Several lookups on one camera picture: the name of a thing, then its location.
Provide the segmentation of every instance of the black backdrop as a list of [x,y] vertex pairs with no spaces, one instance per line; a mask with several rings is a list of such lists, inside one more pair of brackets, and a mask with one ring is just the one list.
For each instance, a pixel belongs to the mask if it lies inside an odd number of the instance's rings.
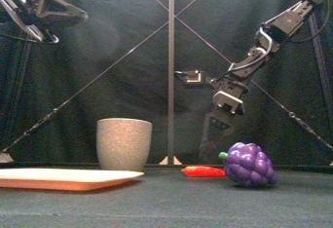
[[[183,164],[199,163],[213,92],[185,89],[170,70],[201,69],[220,76],[230,61],[246,57],[261,23],[300,0],[174,0],[174,63],[169,56],[169,0],[66,1],[90,18],[54,30],[58,45],[31,46],[2,39],[3,147],[110,68],[55,119],[11,149],[15,160],[96,163],[96,121],[125,117],[154,124],[149,163],[157,164],[170,152]],[[0,27],[3,32],[15,29],[11,23]],[[308,36],[305,26],[298,38]],[[331,36],[328,26],[320,43],[326,76],[332,75]],[[234,118],[236,132],[217,150],[238,141],[254,142],[277,165],[326,166],[331,151],[264,92],[332,141],[332,106],[313,43],[289,44],[254,82],[244,98],[246,115]]]

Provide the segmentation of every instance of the purple grapes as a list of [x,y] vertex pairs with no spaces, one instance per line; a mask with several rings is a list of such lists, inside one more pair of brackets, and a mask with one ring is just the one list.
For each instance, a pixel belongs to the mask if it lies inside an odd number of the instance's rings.
[[254,143],[236,143],[228,151],[225,162],[228,177],[246,187],[258,187],[277,182],[272,161]]

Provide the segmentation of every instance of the plastic vegetable toy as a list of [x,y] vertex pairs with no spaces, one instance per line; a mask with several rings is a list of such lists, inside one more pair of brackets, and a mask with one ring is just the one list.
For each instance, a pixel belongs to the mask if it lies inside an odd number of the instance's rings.
[[225,177],[225,171],[207,166],[189,166],[182,172],[189,177]]
[[254,143],[236,143],[226,153],[220,153],[225,159],[225,172],[228,177],[246,187],[258,187],[277,182],[277,175],[272,161],[260,146]]

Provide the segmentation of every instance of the red pepper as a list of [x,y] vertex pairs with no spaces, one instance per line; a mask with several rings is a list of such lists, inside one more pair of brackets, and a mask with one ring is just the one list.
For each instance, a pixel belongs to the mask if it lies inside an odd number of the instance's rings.
[[225,170],[207,166],[189,166],[182,172],[189,177],[225,177]]

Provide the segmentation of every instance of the gray cup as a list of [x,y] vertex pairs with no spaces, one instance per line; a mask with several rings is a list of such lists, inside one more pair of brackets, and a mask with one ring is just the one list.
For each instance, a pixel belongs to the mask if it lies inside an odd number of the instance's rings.
[[98,121],[96,149],[102,170],[143,171],[151,146],[153,124],[110,118]]

